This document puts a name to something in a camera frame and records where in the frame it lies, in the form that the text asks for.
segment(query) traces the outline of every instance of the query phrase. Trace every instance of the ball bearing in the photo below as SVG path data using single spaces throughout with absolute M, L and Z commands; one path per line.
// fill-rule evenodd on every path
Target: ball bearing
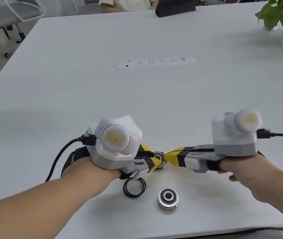
M 179 194 L 172 187 L 164 187 L 158 192 L 157 201 L 161 209 L 173 211 L 179 204 Z
M 154 157 L 161 160 L 161 164 L 156 168 L 156 171 L 164 169 L 167 165 L 167 161 L 163 158 L 163 152 L 155 152 L 155 154 Z

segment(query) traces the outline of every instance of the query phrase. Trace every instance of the power strip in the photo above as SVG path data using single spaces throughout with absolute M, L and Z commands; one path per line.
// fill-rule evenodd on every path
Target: power strip
M 118 70 L 122 69 L 138 69 L 160 66 L 176 66 L 176 65 L 189 65 L 195 64 L 195 58 L 192 56 L 181 57 L 163 57 L 154 59 L 128 59 L 119 62 L 116 65 Z

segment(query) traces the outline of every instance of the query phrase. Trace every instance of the table surface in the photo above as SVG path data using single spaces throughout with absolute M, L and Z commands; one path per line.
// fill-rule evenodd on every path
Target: table surface
M 103 117 L 131 115 L 143 142 L 160 151 L 211 143 L 211 119 L 244 108 L 283 132 L 282 30 L 257 23 L 262 4 L 167 18 L 140 11 L 41 19 L 0 72 L 0 198 L 44 181 L 64 144 Z M 127 58 L 183 55 L 196 64 L 116 69 Z M 283 169 L 283 138 L 260 141 L 260 150 Z M 168 166 L 144 179 L 136 200 L 114 181 L 57 238 L 168 239 L 283 226 L 283 215 L 226 175 Z M 156 204 L 164 186 L 180 194 L 170 215 Z

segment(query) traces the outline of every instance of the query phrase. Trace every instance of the black rubber ring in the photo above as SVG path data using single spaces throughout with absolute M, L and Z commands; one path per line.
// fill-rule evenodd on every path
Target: black rubber ring
M 125 181 L 125 183 L 124 183 L 124 185 L 123 185 L 123 192 L 124 192 L 124 194 L 125 194 L 127 197 L 129 197 L 129 198 L 138 198 L 138 197 L 140 197 L 140 196 L 145 192 L 145 189 L 146 189 L 146 182 L 145 182 L 145 180 L 144 180 L 143 178 L 134 179 L 134 180 L 137 180 L 137 181 L 141 182 L 142 190 L 141 190 L 141 192 L 138 193 L 138 194 L 132 194 L 132 193 L 130 193 L 130 192 L 128 191 L 128 189 L 127 189 L 127 184 L 128 184 L 129 181 L 131 181 L 131 180 L 133 180 L 133 179 L 134 179 L 134 178 L 129 178 L 129 179 L 127 179 L 127 180 Z

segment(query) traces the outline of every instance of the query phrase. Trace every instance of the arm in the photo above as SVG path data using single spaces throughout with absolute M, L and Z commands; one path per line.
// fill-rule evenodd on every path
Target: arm
M 112 13 L 112 12 L 123 12 L 125 11 L 124 9 L 122 9 L 120 6 L 112 6 L 110 4 L 107 3 L 102 3 L 102 13 Z
M 70 165 L 60 179 L 0 200 L 0 239 L 55 238 L 87 200 L 119 175 L 86 157 Z
M 229 179 L 249 188 L 257 200 L 283 213 L 283 171 L 265 157 L 228 158 L 221 161 L 220 167 L 224 172 L 232 172 Z
M 159 1 L 159 0 L 155 0 L 155 1 L 152 1 L 152 2 L 151 2 L 151 7 L 152 7 L 153 9 L 156 9 L 156 7 L 157 7 L 157 5 L 158 5 L 158 1 Z

